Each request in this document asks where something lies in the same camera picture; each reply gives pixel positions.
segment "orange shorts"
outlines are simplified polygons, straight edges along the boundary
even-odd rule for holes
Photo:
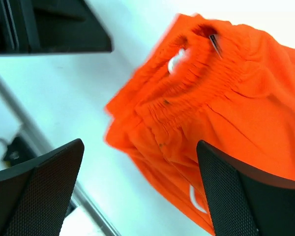
[[[218,35],[222,58],[210,32]],[[169,74],[168,62],[180,49],[188,49],[188,58]],[[107,143],[126,152],[157,191],[212,235],[199,140],[295,180],[295,50],[264,31],[179,15],[106,108],[114,118]],[[192,204],[190,186],[207,213]]]

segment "elastic waistband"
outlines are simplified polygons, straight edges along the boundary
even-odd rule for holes
[[[147,73],[141,81],[148,79],[149,83],[141,88],[135,106],[145,123],[176,126],[195,109],[234,88],[242,78],[242,64],[249,49],[245,27],[195,17],[190,26],[155,54],[145,65]],[[221,45],[222,58],[208,37],[213,33]],[[190,54],[170,75],[167,63],[181,48],[189,49]]]

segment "white drawstring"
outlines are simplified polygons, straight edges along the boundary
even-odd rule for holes
[[[179,50],[178,54],[174,56],[170,61],[168,62],[168,71],[170,74],[174,72],[174,68],[178,62],[185,56],[185,50],[182,48]]]
[[[190,189],[189,189],[189,195],[190,195],[190,201],[193,204],[193,206],[198,209],[199,211],[203,212],[203,213],[207,213],[206,210],[204,210],[198,203],[196,200],[196,193],[195,193],[195,189],[194,187],[191,185]]]

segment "drawstring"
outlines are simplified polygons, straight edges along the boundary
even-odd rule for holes
[[[189,195],[190,195],[190,201],[193,204],[193,206],[198,209],[199,211],[203,212],[203,213],[207,213],[206,210],[204,210],[198,203],[196,200],[196,193],[195,193],[195,188],[191,185],[190,189],[189,189]]]
[[[168,71],[170,74],[173,74],[175,70],[175,66],[182,60],[184,60],[188,56],[189,50],[184,50],[183,48],[179,50],[178,54],[175,55],[170,61],[168,62]]]

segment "orange fabric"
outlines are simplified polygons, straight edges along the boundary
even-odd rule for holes
[[[217,32],[222,59],[208,34]],[[187,59],[169,74],[179,49]],[[205,140],[263,171],[295,180],[295,50],[246,25],[179,15],[107,105],[106,141],[126,152],[168,201],[214,234],[196,145]]]

